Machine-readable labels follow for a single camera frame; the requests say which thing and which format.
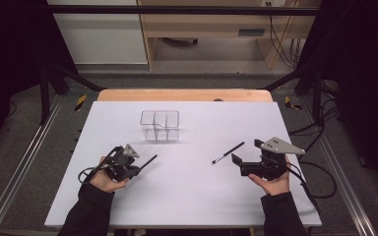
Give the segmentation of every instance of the hand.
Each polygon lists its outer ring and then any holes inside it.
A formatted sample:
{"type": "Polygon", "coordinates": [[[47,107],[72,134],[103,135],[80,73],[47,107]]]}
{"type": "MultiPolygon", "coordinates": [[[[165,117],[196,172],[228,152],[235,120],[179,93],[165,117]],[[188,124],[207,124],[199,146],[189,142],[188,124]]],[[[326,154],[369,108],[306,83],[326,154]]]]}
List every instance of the hand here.
{"type": "Polygon", "coordinates": [[[112,193],[117,189],[125,188],[129,180],[129,178],[126,178],[121,182],[116,182],[109,178],[105,170],[99,170],[92,178],[91,184],[101,189],[102,191],[105,191],[106,193],[112,193]]]}
{"type": "Polygon", "coordinates": [[[281,177],[267,181],[255,174],[249,174],[250,178],[258,186],[262,187],[266,194],[274,196],[289,192],[289,172],[286,171],[281,177]]]}

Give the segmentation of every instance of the person's left hand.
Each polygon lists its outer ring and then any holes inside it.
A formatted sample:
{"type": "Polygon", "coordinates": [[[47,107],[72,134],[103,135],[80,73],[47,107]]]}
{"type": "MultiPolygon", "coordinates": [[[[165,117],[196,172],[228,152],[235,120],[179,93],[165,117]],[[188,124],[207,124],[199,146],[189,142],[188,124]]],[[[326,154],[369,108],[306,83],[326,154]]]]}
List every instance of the person's left hand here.
{"type": "Polygon", "coordinates": [[[126,178],[121,182],[116,182],[109,178],[105,170],[99,170],[92,178],[91,184],[101,189],[102,191],[105,191],[106,193],[112,193],[117,189],[125,188],[129,180],[129,178],[126,178]]]}

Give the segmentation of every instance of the metal bar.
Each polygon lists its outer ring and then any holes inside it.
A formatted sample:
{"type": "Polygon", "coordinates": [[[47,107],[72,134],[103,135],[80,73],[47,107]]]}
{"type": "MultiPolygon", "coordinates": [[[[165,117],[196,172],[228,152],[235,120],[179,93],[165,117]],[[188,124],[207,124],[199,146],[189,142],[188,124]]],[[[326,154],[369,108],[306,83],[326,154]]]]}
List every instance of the metal bar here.
{"type": "Polygon", "coordinates": [[[311,76],[314,77],[314,90],[312,99],[312,115],[318,126],[323,126],[324,117],[321,115],[321,93],[322,93],[322,80],[321,72],[317,69],[311,72],[311,76]]]}
{"type": "MultiPolygon", "coordinates": [[[[299,99],[301,100],[301,103],[304,104],[304,110],[309,119],[312,121],[310,104],[305,99],[299,99]]],[[[345,201],[352,220],[354,221],[355,227],[357,228],[361,236],[375,236],[376,232],[374,231],[370,219],[368,218],[347,176],[343,172],[342,166],[338,162],[338,159],[336,158],[336,155],[331,148],[330,143],[328,142],[324,134],[321,135],[320,139],[321,149],[325,153],[326,161],[337,181],[340,193],[343,196],[343,200],[345,201]]]]}
{"type": "Polygon", "coordinates": [[[260,89],[265,89],[267,91],[273,91],[274,89],[277,89],[278,87],[286,84],[287,82],[289,82],[289,81],[291,81],[293,79],[300,78],[309,69],[310,69],[309,63],[304,64],[300,68],[297,68],[293,72],[291,72],[291,73],[283,76],[281,79],[275,81],[274,83],[271,83],[270,85],[268,85],[268,86],[266,86],[264,88],[260,88],[260,89]]]}
{"type": "Polygon", "coordinates": [[[39,88],[41,94],[41,121],[39,124],[43,125],[50,115],[50,98],[48,94],[48,79],[45,67],[43,67],[42,71],[39,73],[39,88]]]}
{"type": "Polygon", "coordinates": [[[94,90],[94,91],[102,91],[107,88],[99,87],[95,85],[94,83],[82,78],[81,76],[77,75],[76,73],[60,66],[59,64],[53,64],[52,69],[56,70],[58,73],[62,74],[63,76],[69,77],[76,82],[86,86],[88,89],[94,90]]]}
{"type": "Polygon", "coordinates": [[[23,183],[24,178],[26,177],[28,170],[37,154],[53,120],[57,114],[57,111],[60,107],[61,100],[63,96],[57,95],[56,99],[53,101],[50,113],[45,124],[40,125],[35,136],[33,137],[29,147],[27,148],[23,158],[20,161],[16,171],[14,172],[11,180],[9,181],[7,187],[5,188],[3,194],[0,197],[0,224],[8,211],[9,206],[17,195],[18,190],[23,183]]]}
{"type": "Polygon", "coordinates": [[[31,10],[54,14],[170,14],[170,15],[261,15],[321,16],[340,13],[319,8],[213,7],[213,6],[99,6],[99,5],[29,5],[31,10]]]}

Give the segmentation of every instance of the black pole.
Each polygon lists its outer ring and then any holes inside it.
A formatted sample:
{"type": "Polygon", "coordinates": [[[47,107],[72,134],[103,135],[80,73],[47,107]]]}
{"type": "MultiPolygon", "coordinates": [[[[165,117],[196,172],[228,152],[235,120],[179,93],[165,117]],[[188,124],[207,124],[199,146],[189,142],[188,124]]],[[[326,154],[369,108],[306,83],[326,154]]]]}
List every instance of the black pole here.
{"type": "Polygon", "coordinates": [[[312,116],[314,120],[317,122],[317,125],[321,127],[323,125],[324,117],[321,115],[322,107],[321,107],[321,89],[322,89],[322,80],[321,80],[321,72],[316,69],[311,74],[314,77],[314,92],[313,92],[313,99],[312,99],[312,116]]]}
{"type": "Polygon", "coordinates": [[[43,125],[50,115],[50,99],[45,67],[43,67],[42,71],[39,73],[39,88],[41,94],[41,121],[39,124],[43,125]]]}
{"type": "Polygon", "coordinates": [[[79,76],[76,73],[60,66],[59,64],[53,64],[52,69],[54,69],[58,73],[62,74],[63,76],[69,77],[69,78],[75,80],[76,82],[86,86],[88,89],[91,89],[91,90],[94,90],[94,91],[102,91],[104,89],[107,89],[107,88],[97,86],[96,84],[82,78],[81,76],[79,76]]]}
{"type": "Polygon", "coordinates": [[[265,89],[267,91],[272,91],[274,89],[277,89],[278,87],[284,85],[285,83],[287,83],[287,82],[289,82],[289,81],[291,81],[293,79],[300,78],[305,72],[308,71],[308,69],[309,69],[309,63],[308,64],[304,64],[300,68],[297,68],[293,72],[285,75],[281,79],[278,79],[274,83],[271,83],[270,85],[268,85],[268,86],[266,86],[264,88],[259,88],[259,89],[265,89]]]}

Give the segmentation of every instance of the metal rod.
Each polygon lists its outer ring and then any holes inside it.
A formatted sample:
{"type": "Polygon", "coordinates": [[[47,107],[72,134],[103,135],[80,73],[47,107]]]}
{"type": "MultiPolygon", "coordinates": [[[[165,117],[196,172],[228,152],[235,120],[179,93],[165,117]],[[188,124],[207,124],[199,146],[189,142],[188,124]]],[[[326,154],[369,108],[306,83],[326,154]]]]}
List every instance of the metal rod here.
{"type": "Polygon", "coordinates": [[[337,14],[339,10],[319,8],[213,7],[213,6],[100,6],[100,5],[29,5],[31,10],[54,14],[171,14],[171,15],[260,15],[320,16],[337,14]]]}

